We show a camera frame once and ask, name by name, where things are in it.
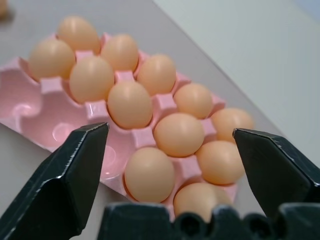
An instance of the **gray table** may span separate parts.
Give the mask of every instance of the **gray table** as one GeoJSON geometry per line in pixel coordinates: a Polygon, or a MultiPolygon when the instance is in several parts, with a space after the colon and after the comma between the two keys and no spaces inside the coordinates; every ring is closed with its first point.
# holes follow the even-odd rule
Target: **gray table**
{"type": "MultiPolygon", "coordinates": [[[[68,15],[87,18],[99,33],[129,33],[149,54],[164,53],[176,62],[178,70],[195,82],[205,84],[227,100],[228,106],[250,112],[259,130],[281,134],[231,80],[201,52],[188,37],[150,0],[9,0],[13,18],[0,24],[0,64],[15,56],[27,57],[30,49],[54,32],[68,15]]],[[[25,184],[42,160],[46,150],[0,125],[0,214],[25,184]]],[[[95,239],[104,206],[124,201],[100,185],[86,229],[73,239],[95,239]]],[[[248,181],[239,182],[235,206],[241,215],[261,212],[248,181]]]]}

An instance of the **table surface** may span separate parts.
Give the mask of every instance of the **table surface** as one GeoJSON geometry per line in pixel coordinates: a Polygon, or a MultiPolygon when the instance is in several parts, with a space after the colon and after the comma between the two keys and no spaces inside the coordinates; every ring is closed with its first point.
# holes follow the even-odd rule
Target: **table surface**
{"type": "Polygon", "coordinates": [[[153,0],[320,167],[319,0],[153,0]]]}
{"type": "MultiPolygon", "coordinates": [[[[0,24],[0,64],[15,56],[27,57],[30,49],[54,32],[67,15],[87,18],[101,34],[129,33],[146,53],[164,53],[176,62],[178,70],[195,82],[226,99],[229,106],[250,112],[259,130],[281,134],[232,81],[149,0],[10,0],[12,20],[0,24]]],[[[49,153],[21,135],[0,125],[0,215],[49,153]]],[[[105,205],[124,200],[103,185],[99,186],[88,225],[81,236],[73,239],[93,240],[97,235],[105,205]]],[[[261,212],[248,182],[239,182],[235,207],[241,215],[261,212]]]]}

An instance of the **egg cup compartment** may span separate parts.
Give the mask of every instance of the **egg cup compartment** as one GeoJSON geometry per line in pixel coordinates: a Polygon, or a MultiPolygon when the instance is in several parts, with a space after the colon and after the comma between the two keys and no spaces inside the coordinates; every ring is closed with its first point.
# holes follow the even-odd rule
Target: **egg cup compartment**
{"type": "MultiPolygon", "coordinates": [[[[106,33],[102,44],[110,38],[106,33]]],[[[92,56],[90,51],[77,51],[76,60],[92,56]]],[[[149,56],[139,52],[136,70],[116,71],[115,84],[135,81],[141,64],[149,56]]],[[[182,86],[192,81],[183,74],[176,73],[176,81],[170,93],[151,97],[152,119],[148,126],[140,129],[122,129],[108,113],[108,103],[104,100],[78,104],[73,100],[68,81],[60,77],[43,78],[35,81],[30,77],[28,63],[16,58],[0,68],[0,123],[25,136],[40,147],[53,152],[67,138],[71,131],[87,124],[108,122],[110,130],[105,147],[100,182],[134,201],[124,183],[124,170],[131,155],[143,147],[157,147],[153,136],[156,124],[164,117],[176,113],[174,94],[182,86]]],[[[225,107],[225,102],[211,94],[213,108],[209,117],[225,107]]],[[[205,132],[203,144],[216,140],[216,130],[210,118],[201,119],[205,132]]],[[[191,155],[184,158],[170,157],[175,169],[175,185],[169,197],[163,201],[174,217],[173,199],[177,191],[186,183],[205,182],[201,177],[197,158],[191,155]]],[[[235,199],[235,184],[221,186],[232,201],[235,199]]]]}

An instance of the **pink egg carton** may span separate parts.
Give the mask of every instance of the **pink egg carton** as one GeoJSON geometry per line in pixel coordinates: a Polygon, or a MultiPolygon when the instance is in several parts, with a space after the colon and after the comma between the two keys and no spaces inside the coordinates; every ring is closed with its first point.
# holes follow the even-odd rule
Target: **pink egg carton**
{"type": "MultiPolygon", "coordinates": [[[[109,35],[103,34],[103,45],[109,35]]],[[[76,52],[77,61],[92,52],[76,52]]],[[[139,63],[134,73],[115,72],[115,83],[135,81],[141,64],[148,55],[140,51],[139,63]]],[[[71,131],[83,125],[108,122],[110,130],[105,146],[100,182],[135,201],[124,183],[124,169],[131,155],[143,147],[157,147],[153,129],[165,116],[176,113],[174,93],[191,80],[177,72],[171,93],[152,97],[153,116],[150,124],[141,129],[122,129],[116,125],[108,113],[108,103],[76,103],[69,90],[68,81],[60,77],[43,78],[39,82],[30,77],[28,63],[18,57],[0,68],[0,123],[20,133],[33,143],[53,152],[67,138],[71,131]]],[[[209,117],[225,107],[225,102],[212,94],[213,109],[208,118],[201,120],[205,131],[203,144],[216,140],[216,130],[209,117]]],[[[171,157],[175,167],[175,186],[171,195],[163,202],[174,217],[173,199],[177,191],[186,184],[204,182],[195,155],[185,158],[171,157]]],[[[235,199],[235,184],[222,186],[232,200],[235,199]]]]}

